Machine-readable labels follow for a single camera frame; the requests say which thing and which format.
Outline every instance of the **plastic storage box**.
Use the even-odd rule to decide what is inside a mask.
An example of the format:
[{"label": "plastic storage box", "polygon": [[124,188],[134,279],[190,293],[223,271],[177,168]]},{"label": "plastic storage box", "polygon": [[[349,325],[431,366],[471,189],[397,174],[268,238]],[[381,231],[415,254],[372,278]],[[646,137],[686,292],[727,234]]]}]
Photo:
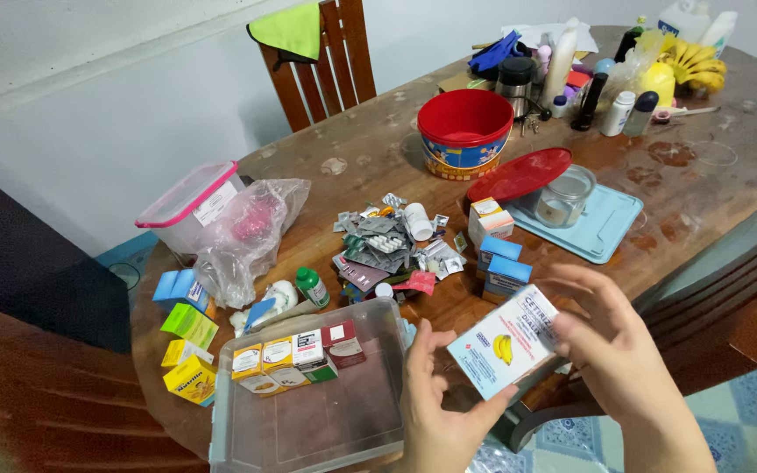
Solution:
[{"label": "plastic storage box", "polygon": [[237,169],[236,161],[195,167],[145,209],[134,224],[150,228],[174,253],[196,253],[200,229],[215,221],[244,188]]},{"label": "plastic storage box", "polygon": [[[231,379],[236,350],[346,320],[355,322],[367,361],[341,369],[336,380],[262,398]],[[379,297],[227,342],[220,351],[210,471],[328,471],[400,451],[403,336],[396,301]]]}]

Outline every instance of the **glass jar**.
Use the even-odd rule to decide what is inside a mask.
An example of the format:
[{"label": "glass jar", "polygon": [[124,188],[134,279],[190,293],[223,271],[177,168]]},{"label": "glass jar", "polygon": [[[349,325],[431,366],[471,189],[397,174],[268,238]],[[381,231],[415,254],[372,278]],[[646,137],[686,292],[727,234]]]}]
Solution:
[{"label": "glass jar", "polygon": [[572,164],[559,177],[541,188],[534,214],[544,226],[569,228],[577,223],[594,189],[594,174]]}]

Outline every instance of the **green box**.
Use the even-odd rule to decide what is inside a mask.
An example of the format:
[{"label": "green box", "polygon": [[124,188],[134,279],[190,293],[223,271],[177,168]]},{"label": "green box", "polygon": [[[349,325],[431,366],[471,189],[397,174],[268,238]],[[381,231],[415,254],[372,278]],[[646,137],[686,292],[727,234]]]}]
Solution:
[{"label": "green box", "polygon": [[326,356],[321,340],[321,329],[298,333],[292,337],[294,366],[312,383],[337,378],[337,367]]},{"label": "green box", "polygon": [[168,318],[166,318],[160,330],[189,340],[192,344],[205,350],[209,348],[212,339],[216,337],[218,324],[198,312],[195,307],[178,302],[171,313],[168,314]]}]

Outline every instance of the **light blue tray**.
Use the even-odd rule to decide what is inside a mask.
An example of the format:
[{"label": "light blue tray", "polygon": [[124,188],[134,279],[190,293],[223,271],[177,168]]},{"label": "light blue tray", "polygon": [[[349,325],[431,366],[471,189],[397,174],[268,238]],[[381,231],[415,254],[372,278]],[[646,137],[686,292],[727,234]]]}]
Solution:
[{"label": "light blue tray", "polygon": [[539,196],[534,192],[504,206],[516,226],[595,264],[609,261],[644,203],[631,195],[596,185],[583,214],[571,228],[548,228],[533,216]]}]

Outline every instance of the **green cloth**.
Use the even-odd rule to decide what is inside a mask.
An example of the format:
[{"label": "green cloth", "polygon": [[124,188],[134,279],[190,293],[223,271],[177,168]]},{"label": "green cloth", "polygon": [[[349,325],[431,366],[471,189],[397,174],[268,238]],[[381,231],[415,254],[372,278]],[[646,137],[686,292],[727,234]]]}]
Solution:
[{"label": "green cloth", "polygon": [[321,8],[317,2],[292,7],[251,22],[247,29],[265,45],[317,60],[321,55]]}]

